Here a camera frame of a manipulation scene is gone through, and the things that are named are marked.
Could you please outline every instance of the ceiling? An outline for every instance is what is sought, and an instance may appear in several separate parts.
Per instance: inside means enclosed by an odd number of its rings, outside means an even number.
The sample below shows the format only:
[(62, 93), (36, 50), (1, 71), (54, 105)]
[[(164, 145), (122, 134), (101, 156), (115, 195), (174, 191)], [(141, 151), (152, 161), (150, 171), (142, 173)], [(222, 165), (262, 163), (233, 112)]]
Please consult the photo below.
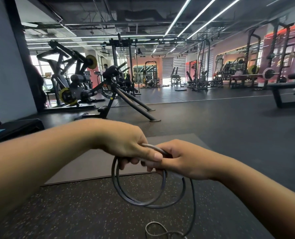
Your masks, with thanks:
[(193, 48), (197, 43), (191, 40), (208, 38), (215, 44), (262, 25), (295, 5), (295, 0), (279, 0), (270, 6), (267, 5), (275, 0), (240, 0), (186, 42), (192, 33), (235, 1), (215, 0), (176, 38), (210, 1), (190, 0), (166, 36), (186, 0), (16, 0), (16, 4), (22, 22), (30, 23), (24, 24), (30, 51), (50, 49), (46, 44), (49, 39), (60, 38), (57, 41), (69, 48), (94, 49), (108, 58), (111, 47), (102, 46), (103, 41), (111, 36), (117, 39), (118, 33), (123, 38), (137, 38), (142, 56), (178, 56), (197, 51)]

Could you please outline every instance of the gray cord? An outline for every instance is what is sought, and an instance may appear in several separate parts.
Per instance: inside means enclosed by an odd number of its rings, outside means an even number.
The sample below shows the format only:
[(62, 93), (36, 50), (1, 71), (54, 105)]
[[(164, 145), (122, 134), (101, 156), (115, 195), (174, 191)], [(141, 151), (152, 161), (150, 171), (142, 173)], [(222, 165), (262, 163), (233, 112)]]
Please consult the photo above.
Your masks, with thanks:
[[(171, 154), (165, 152), (164, 150), (162, 150), (162, 149), (160, 149), (160, 148), (158, 148), (156, 146), (153, 146), (153, 145), (150, 145), (150, 144), (142, 144), (142, 146), (147, 147), (147, 148), (152, 148), (155, 151), (160, 152), (161, 154), (163, 154), (164, 157), (168, 157), (168, 158), (172, 157)], [(142, 207), (146, 207), (146, 208), (150, 208), (150, 209), (164, 209), (164, 208), (167, 208), (167, 207), (170, 207), (170, 206), (176, 204), (177, 202), (179, 202), (183, 198), (183, 196), (185, 194), (185, 191), (186, 191), (186, 183), (185, 183), (184, 178), (182, 178), (182, 183), (183, 183), (182, 192), (181, 192), (180, 196), (178, 197), (178, 199), (176, 201), (172, 201), (172, 202), (167, 203), (165, 205), (152, 205), (155, 201), (157, 201), (160, 198), (160, 196), (162, 195), (162, 193), (163, 193), (163, 191), (165, 189), (166, 172), (165, 172), (165, 170), (163, 170), (162, 184), (161, 184), (160, 192), (153, 199), (151, 199), (149, 201), (141, 202), (141, 201), (136, 200), (135, 198), (131, 197), (128, 193), (126, 193), (122, 189), (122, 187), (120, 185), (120, 181), (119, 181), (119, 163), (117, 164), (116, 173), (114, 173), (117, 161), (118, 161), (118, 157), (114, 157), (114, 160), (113, 160), (113, 163), (112, 163), (112, 168), (111, 168), (112, 183), (113, 183), (114, 188), (116, 189), (117, 193), (119, 194), (119, 196), (121, 196), (122, 199), (124, 199), (126, 202), (130, 203), (131, 205), (142, 206)], [(149, 224), (147, 224), (146, 227), (145, 227), (145, 236), (146, 237), (147, 237), (147, 235), (149, 235), (151, 237), (160, 237), (160, 236), (167, 235), (167, 237), (170, 238), (171, 235), (177, 234), (177, 235), (180, 235), (182, 238), (186, 238), (186, 236), (191, 232), (191, 230), (193, 228), (193, 225), (194, 225), (194, 222), (195, 222), (195, 217), (196, 217), (196, 201), (195, 201), (194, 185), (193, 185), (193, 181), (191, 179), (190, 179), (190, 183), (191, 183), (191, 187), (192, 187), (194, 210), (193, 210), (192, 221), (191, 221), (191, 224), (189, 226), (188, 231), (186, 233), (182, 233), (182, 232), (179, 232), (179, 231), (167, 231), (165, 226), (163, 226), (161, 223), (156, 222), (156, 221), (152, 221)], [(148, 232), (148, 227), (151, 224), (160, 225), (165, 232), (161, 233), (161, 234), (151, 234), (151, 233), (149, 233)]]

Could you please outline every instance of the white floor line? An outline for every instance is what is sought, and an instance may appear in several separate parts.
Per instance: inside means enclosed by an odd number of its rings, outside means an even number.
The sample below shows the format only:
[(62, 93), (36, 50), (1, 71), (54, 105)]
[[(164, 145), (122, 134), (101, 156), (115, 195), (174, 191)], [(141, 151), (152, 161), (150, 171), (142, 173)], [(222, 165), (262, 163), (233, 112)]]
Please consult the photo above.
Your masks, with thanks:
[[(293, 93), (284, 93), (280, 95), (290, 95)], [(212, 100), (225, 100), (225, 99), (237, 99), (237, 98), (249, 98), (249, 97), (262, 97), (262, 96), (241, 96), (241, 97), (229, 97), (229, 98), (217, 98), (217, 99), (204, 99), (204, 100), (193, 100), (193, 101), (212, 101)], [(146, 105), (155, 105), (155, 104), (168, 104), (168, 103), (181, 103), (181, 102), (192, 102), (192, 101), (173, 101), (173, 102), (160, 102), (160, 103), (147, 103)]]

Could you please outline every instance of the exercise mat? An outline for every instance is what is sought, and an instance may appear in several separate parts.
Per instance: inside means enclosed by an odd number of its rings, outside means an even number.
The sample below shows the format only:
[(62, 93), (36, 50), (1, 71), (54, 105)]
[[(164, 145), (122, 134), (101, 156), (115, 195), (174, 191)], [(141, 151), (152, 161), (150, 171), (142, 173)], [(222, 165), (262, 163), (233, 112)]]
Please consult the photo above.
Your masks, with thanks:
[[(195, 134), (147, 138), (148, 142), (152, 145), (157, 145), (159, 143), (167, 142), (173, 139), (184, 140), (203, 148), (209, 149), (209, 147)], [(113, 159), (114, 156), (107, 154), (102, 150), (91, 149), (64, 166), (60, 171), (58, 171), (58, 173), (56, 173), (50, 180), (48, 180), (45, 185), (110, 177)], [(146, 167), (142, 167), (140, 164), (128, 164), (124, 170), (120, 171), (120, 175), (144, 173), (147, 173)]]

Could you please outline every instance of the air vent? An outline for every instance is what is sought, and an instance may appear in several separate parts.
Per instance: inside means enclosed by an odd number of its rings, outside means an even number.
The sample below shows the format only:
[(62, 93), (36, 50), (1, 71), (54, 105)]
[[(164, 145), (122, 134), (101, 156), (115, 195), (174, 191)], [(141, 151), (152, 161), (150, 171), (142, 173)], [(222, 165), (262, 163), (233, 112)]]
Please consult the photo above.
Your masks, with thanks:
[(129, 32), (130, 28), (129, 27), (115, 27), (115, 30), (117, 33), (122, 33), (122, 32)]

